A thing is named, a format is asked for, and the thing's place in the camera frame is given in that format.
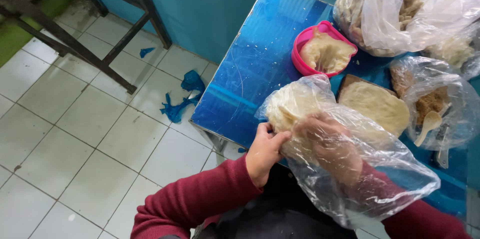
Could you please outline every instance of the tiled floor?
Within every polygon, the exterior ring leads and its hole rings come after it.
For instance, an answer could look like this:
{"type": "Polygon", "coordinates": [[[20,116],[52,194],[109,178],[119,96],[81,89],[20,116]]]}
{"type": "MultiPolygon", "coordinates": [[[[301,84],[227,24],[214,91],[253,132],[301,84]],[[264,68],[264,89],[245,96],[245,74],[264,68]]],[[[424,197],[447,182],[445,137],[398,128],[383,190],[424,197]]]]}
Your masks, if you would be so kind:
{"type": "MultiPolygon", "coordinates": [[[[57,23],[100,58],[132,26],[81,2],[57,23]]],[[[57,57],[32,39],[0,68],[0,238],[127,239],[147,195],[242,155],[233,143],[214,152],[188,123],[193,106],[179,124],[159,111],[165,93],[172,104],[189,96],[183,74],[207,84],[217,65],[140,31],[111,64],[138,87],[129,95],[84,61],[57,57]]],[[[357,235],[388,239],[381,223],[357,235]]]]}

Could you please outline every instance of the plastic bag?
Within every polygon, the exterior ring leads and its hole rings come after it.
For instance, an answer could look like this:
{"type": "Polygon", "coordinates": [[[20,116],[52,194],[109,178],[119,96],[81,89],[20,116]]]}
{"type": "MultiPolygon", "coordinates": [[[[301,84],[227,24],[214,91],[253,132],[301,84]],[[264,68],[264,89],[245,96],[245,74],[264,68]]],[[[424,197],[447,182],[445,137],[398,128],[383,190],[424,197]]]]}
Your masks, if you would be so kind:
{"type": "Polygon", "coordinates": [[[442,60],[458,69],[465,80],[480,74],[480,22],[473,23],[452,38],[428,46],[422,55],[442,60]]]}
{"type": "Polygon", "coordinates": [[[410,111],[407,135],[417,140],[423,118],[430,112],[442,116],[441,125],[427,134],[421,147],[447,150],[467,143],[480,128],[480,97],[457,70],[445,61],[405,56],[390,63],[393,88],[410,111]]]}
{"type": "Polygon", "coordinates": [[[195,70],[190,70],[189,72],[185,73],[185,75],[183,75],[181,87],[182,89],[189,92],[197,90],[199,91],[199,93],[194,97],[184,97],[182,103],[178,105],[172,105],[170,100],[170,94],[165,94],[166,103],[162,103],[164,108],[160,109],[160,112],[162,112],[162,114],[166,114],[166,117],[168,117],[168,119],[173,123],[180,123],[182,121],[183,109],[190,104],[197,105],[205,92],[205,84],[195,70]]]}
{"type": "Polygon", "coordinates": [[[292,131],[292,138],[281,149],[288,166],[315,207],[345,228],[359,228],[371,221],[369,218],[383,220],[440,187],[438,176],[394,135],[357,111],[337,104],[324,74],[302,77],[274,91],[255,116],[268,117],[275,132],[292,131]],[[358,169],[330,166],[349,157],[339,155],[328,162],[315,147],[314,138],[296,131],[308,114],[318,112],[349,132],[334,135],[317,128],[315,137],[329,143],[331,153],[347,148],[352,150],[349,156],[361,157],[363,166],[357,181],[346,183],[337,178],[358,169]]]}
{"type": "Polygon", "coordinates": [[[347,38],[373,56],[421,51],[452,37],[480,17],[480,0],[419,0],[401,30],[402,3],[410,0],[337,0],[333,17],[347,38]]]}

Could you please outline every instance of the sleeve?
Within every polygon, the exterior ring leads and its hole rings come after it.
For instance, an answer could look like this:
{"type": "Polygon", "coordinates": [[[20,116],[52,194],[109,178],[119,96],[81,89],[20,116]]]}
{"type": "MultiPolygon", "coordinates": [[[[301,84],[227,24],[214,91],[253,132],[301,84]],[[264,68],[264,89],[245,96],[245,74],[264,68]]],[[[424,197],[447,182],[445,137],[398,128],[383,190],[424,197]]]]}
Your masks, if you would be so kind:
{"type": "Polygon", "coordinates": [[[263,192],[247,171],[245,155],[225,160],[212,170],[166,185],[138,206],[131,239],[176,235],[190,238],[190,229],[206,218],[246,204],[263,192]]]}
{"type": "MultiPolygon", "coordinates": [[[[357,201],[365,201],[368,206],[371,197],[380,199],[393,198],[403,189],[393,183],[386,174],[377,171],[366,162],[356,187],[348,190],[357,201]]],[[[402,203],[408,202],[403,197],[402,203]]],[[[385,231],[391,239],[468,239],[471,238],[463,224],[455,217],[442,213],[423,200],[413,201],[402,211],[382,221],[385,231]]]]}

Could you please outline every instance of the blue plastic scrap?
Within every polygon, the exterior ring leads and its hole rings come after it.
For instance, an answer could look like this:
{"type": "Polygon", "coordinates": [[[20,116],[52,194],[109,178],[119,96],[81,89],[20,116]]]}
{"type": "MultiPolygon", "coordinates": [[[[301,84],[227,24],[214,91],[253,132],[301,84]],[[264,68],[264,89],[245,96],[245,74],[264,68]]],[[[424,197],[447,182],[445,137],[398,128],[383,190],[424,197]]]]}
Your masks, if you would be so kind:
{"type": "Polygon", "coordinates": [[[180,123],[182,121],[182,111],[185,107],[190,104],[197,105],[198,101],[205,92],[205,84],[195,70],[190,70],[185,75],[183,75],[183,81],[181,82],[181,87],[187,91],[198,90],[200,93],[193,98],[183,98],[183,102],[179,105],[172,106],[170,95],[166,93],[166,103],[162,103],[165,108],[160,109],[162,114],[166,114],[168,119],[173,123],[180,123]]]}
{"type": "Polygon", "coordinates": [[[155,48],[141,49],[141,50],[140,50],[140,58],[144,58],[144,57],[147,55],[147,53],[149,53],[149,52],[151,52],[151,51],[153,51],[153,50],[155,50],[155,48]]]}

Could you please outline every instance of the pink container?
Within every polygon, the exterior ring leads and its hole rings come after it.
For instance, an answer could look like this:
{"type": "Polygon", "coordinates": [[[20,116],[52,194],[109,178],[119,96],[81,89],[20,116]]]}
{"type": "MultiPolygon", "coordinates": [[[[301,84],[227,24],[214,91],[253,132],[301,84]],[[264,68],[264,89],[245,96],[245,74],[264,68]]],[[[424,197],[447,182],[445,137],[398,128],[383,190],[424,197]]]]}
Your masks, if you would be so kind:
{"type": "Polygon", "coordinates": [[[325,74],[327,75],[327,77],[330,78],[342,72],[343,69],[338,72],[332,72],[332,73],[324,73],[324,72],[316,71],[315,69],[309,67],[300,57],[300,51],[302,50],[302,47],[313,37],[314,27],[317,27],[318,31],[321,33],[327,33],[333,39],[341,40],[355,47],[355,52],[350,54],[350,57],[348,60],[349,62],[350,62],[350,58],[352,58],[352,56],[357,54],[358,48],[357,46],[355,46],[355,44],[352,44],[342,34],[340,34],[340,32],[337,31],[337,29],[333,28],[332,24],[327,20],[322,20],[318,25],[310,26],[309,28],[306,28],[300,34],[297,35],[297,38],[293,42],[293,49],[292,49],[293,65],[297,68],[298,71],[300,71],[300,73],[303,76],[310,76],[314,74],[325,74]]]}

